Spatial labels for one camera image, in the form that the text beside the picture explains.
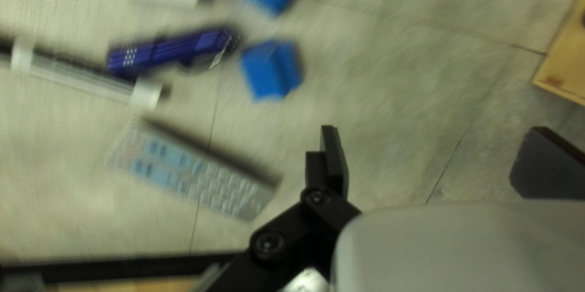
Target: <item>white cap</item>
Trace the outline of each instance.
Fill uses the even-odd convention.
[[[34,41],[18,37],[12,45],[10,68],[12,71],[29,72],[34,56]]]
[[[152,110],[156,107],[162,92],[162,83],[139,78],[128,104]]]

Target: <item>white tube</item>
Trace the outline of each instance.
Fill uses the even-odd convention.
[[[150,110],[156,107],[163,89],[157,82],[141,79],[133,84],[36,54],[34,42],[24,38],[17,38],[12,47],[11,69]]]

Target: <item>screw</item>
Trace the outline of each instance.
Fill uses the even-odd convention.
[[[324,191],[314,190],[309,192],[307,198],[309,199],[309,201],[315,204],[323,204],[329,200],[329,195],[327,195],[327,193]]]
[[[275,231],[262,232],[256,238],[255,249],[258,253],[270,254],[279,251],[284,245],[284,238]]]

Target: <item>wooden panel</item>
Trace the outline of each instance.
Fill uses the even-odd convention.
[[[71,283],[48,286],[47,292],[189,292],[195,283],[194,277]]]
[[[585,0],[576,0],[534,85],[585,106]]]

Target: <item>silver remote control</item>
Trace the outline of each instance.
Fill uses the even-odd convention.
[[[274,197],[267,183],[140,120],[128,124],[106,165],[248,221]]]

